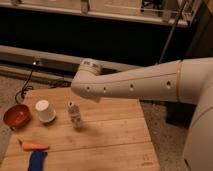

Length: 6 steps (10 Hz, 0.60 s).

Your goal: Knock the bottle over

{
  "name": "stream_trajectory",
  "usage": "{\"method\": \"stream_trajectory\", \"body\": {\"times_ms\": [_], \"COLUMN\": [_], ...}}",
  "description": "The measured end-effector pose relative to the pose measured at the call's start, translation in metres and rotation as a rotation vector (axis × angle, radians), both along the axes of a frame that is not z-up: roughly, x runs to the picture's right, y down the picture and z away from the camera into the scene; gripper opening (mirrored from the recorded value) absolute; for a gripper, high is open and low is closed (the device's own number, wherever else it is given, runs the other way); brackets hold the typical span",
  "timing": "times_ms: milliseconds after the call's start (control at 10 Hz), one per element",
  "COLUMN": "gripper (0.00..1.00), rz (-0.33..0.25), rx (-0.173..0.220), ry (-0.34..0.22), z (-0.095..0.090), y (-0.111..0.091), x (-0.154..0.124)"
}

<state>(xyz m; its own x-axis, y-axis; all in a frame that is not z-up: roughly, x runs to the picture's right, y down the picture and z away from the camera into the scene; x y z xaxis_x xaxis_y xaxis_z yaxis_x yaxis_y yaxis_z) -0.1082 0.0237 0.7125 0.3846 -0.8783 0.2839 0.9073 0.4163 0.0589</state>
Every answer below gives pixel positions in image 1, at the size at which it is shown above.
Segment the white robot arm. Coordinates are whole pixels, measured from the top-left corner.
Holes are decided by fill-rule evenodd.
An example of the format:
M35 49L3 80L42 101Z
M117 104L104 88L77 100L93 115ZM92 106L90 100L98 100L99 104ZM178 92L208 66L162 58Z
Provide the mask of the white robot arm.
M107 75L101 73L98 61L85 59L71 89L84 98L194 104L181 171L213 171L213 57L177 60Z

